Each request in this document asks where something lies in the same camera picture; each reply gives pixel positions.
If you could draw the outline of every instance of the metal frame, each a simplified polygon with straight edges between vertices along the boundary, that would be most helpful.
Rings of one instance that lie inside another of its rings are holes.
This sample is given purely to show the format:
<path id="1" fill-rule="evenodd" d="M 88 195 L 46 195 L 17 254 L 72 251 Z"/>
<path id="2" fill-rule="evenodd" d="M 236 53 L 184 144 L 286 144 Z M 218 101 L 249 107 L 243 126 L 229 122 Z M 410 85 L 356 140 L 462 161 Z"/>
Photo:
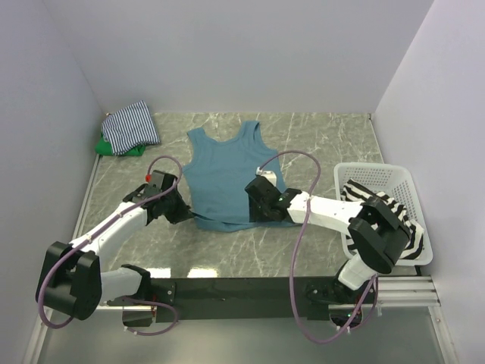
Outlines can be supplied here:
<path id="1" fill-rule="evenodd" d="M 430 307 L 430 315 L 445 364 L 458 364 L 458 355 L 456 354 L 455 345 L 449 333 L 443 310 L 441 307 Z"/>
<path id="2" fill-rule="evenodd" d="M 91 176 L 84 196 L 83 204 L 81 205 L 80 214 L 74 228 L 73 239 L 79 237 L 81 230 L 86 220 L 86 206 L 91 199 L 92 186 L 95 181 L 100 156 L 97 155 L 92 167 Z M 330 309 L 343 308 L 350 309 L 353 305 L 330 305 Z M 380 307 L 429 307 L 431 318 L 436 332 L 436 337 L 440 344 L 443 353 L 443 358 L 446 364 L 458 363 L 451 336 L 449 334 L 447 325 L 443 318 L 443 313 L 440 308 L 440 301 L 437 296 L 436 289 L 431 277 L 382 277 L 379 280 L 379 297 L 378 309 Z M 112 310 L 151 310 L 149 306 L 98 306 L 99 311 Z M 52 316 L 52 310 L 47 309 L 46 314 L 48 318 Z M 27 350 L 23 357 L 23 364 L 36 364 L 39 360 L 39 355 L 42 351 L 42 346 L 45 341 L 47 327 L 40 321 L 36 320 L 33 328 L 30 342 L 27 345 Z"/>

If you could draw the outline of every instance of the black and white striped cloth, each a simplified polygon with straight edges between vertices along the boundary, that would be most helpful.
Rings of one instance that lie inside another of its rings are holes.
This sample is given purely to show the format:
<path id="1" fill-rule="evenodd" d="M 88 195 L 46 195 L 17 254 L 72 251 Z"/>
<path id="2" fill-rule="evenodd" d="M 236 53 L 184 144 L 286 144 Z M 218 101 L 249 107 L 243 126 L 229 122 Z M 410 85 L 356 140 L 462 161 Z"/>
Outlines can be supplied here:
<path id="1" fill-rule="evenodd" d="M 401 254 L 400 259 L 416 259 L 423 251 L 424 229 L 416 220 L 410 219 L 406 207 L 384 192 L 373 193 L 368 188 L 350 179 L 343 185 L 342 199 L 344 201 L 367 201 L 371 196 L 377 196 L 388 205 L 393 213 L 411 230 L 411 239 Z M 351 237 L 347 237 L 347 248 L 356 253 L 356 246 Z"/>
<path id="2" fill-rule="evenodd" d="M 114 155 L 122 155 L 135 146 L 160 144 L 149 107 L 143 100 L 107 116 L 101 129 Z"/>

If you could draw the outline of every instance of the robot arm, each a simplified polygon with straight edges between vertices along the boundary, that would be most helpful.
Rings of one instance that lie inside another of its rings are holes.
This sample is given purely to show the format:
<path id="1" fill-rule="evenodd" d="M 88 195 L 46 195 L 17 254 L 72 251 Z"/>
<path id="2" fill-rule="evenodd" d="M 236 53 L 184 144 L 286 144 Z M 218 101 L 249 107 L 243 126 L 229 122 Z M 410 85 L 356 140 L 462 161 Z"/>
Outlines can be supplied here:
<path id="1" fill-rule="evenodd" d="M 303 223 L 310 200 L 309 224 L 339 231 L 354 240 L 358 253 L 337 273 L 336 279 L 350 290 L 358 290 L 376 273 L 388 274 L 411 237 L 409 229 L 378 198 L 367 202 L 344 202 L 310 196 L 306 192 L 276 188 L 276 174 L 257 170 L 248 184 L 251 221 Z"/>
<path id="2" fill-rule="evenodd" d="M 126 208 L 167 190 L 175 180 L 172 174 L 153 171 L 149 183 L 125 196 L 116 210 L 98 226 L 69 244 L 53 243 L 45 254 L 36 299 L 39 299 L 41 284 L 52 266 L 85 240 L 89 240 L 90 244 L 69 258 L 50 280 L 44 296 L 46 306 L 83 320 L 94 312 L 99 303 L 132 296 L 146 289 L 150 285 L 150 274 L 146 270 L 134 265 L 122 265 L 117 270 L 101 273 L 101 262 L 110 260 L 136 231 L 162 215 L 172 224 L 192 217 L 189 206 L 177 188 L 121 215 Z M 121 217 L 97 238 L 91 238 L 95 231 L 102 229 L 116 215 Z"/>

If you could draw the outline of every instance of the green clothing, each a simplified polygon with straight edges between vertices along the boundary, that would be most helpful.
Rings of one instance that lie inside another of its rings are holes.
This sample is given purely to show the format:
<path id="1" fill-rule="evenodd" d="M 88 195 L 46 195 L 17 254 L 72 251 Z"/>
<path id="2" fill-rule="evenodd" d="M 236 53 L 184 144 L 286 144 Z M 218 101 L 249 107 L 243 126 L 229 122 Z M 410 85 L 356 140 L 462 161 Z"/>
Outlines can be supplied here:
<path id="1" fill-rule="evenodd" d="M 111 148 L 111 144 L 103 138 L 103 134 L 101 134 L 101 139 L 98 141 L 98 144 L 96 144 L 95 151 L 100 155 L 113 155 L 113 149 Z M 128 152 L 124 153 L 122 156 L 141 157 L 144 151 L 145 146 L 136 146 L 130 149 Z"/>

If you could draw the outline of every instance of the folded clothing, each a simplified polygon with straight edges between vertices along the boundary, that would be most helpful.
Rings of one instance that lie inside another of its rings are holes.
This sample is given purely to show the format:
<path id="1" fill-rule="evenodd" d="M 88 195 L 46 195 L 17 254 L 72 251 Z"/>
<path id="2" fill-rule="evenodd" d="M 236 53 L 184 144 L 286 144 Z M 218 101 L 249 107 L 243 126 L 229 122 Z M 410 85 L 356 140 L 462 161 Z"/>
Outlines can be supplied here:
<path id="1" fill-rule="evenodd" d="M 107 116 L 102 133 L 113 155 L 123 155 L 136 146 L 160 144 L 149 108 L 143 100 Z"/>
<path id="2" fill-rule="evenodd" d="M 96 144 L 95 151 L 99 155 L 114 155 L 111 144 L 105 140 L 105 138 L 103 137 L 103 134 L 101 134 L 101 139 L 98 141 L 98 144 Z M 134 148 L 130 149 L 128 152 L 122 154 L 122 156 L 141 157 L 144 151 L 145 151 L 145 146 L 135 146 Z"/>
<path id="3" fill-rule="evenodd" d="M 400 259 L 416 259 L 423 251 L 424 229 L 416 220 L 410 219 L 407 215 L 406 207 L 397 202 L 385 192 L 374 193 L 368 188 L 358 184 L 353 179 L 343 185 L 342 199 L 345 201 L 367 201 L 371 196 L 382 199 L 391 211 L 406 225 L 411 231 L 411 239 L 404 248 Z M 347 237 L 347 248 L 356 253 L 356 246 L 351 237 Z"/>

